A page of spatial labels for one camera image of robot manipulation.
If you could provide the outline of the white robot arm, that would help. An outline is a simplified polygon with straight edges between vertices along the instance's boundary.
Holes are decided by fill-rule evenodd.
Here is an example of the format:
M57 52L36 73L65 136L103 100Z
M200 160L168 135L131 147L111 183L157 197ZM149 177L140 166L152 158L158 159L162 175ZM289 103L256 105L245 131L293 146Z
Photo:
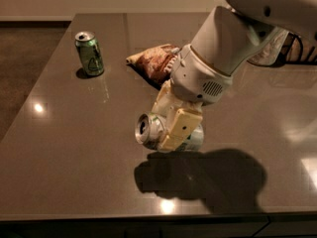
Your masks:
M181 49L158 94L153 112L165 123L153 138L160 152L179 148L199 127L201 107L217 102L235 71L280 32L316 43L317 0L226 1L230 7L214 8Z

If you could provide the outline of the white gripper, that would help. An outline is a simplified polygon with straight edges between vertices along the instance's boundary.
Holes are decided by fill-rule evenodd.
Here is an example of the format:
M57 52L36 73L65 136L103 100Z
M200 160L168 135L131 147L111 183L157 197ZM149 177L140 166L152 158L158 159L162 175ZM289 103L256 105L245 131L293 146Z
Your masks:
M208 66L186 45L178 53L170 80L161 86L152 108L153 113L167 117L158 150L198 151L203 143L202 114L182 108L182 100L204 105L216 103L233 78Z

